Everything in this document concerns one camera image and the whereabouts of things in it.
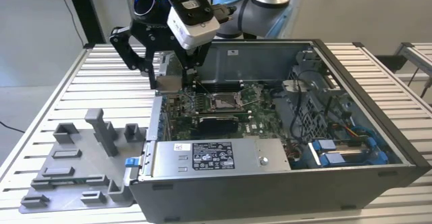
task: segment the warning label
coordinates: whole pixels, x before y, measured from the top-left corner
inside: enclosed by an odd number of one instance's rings
[[[194,143],[192,154],[195,170],[235,169],[231,142]]]

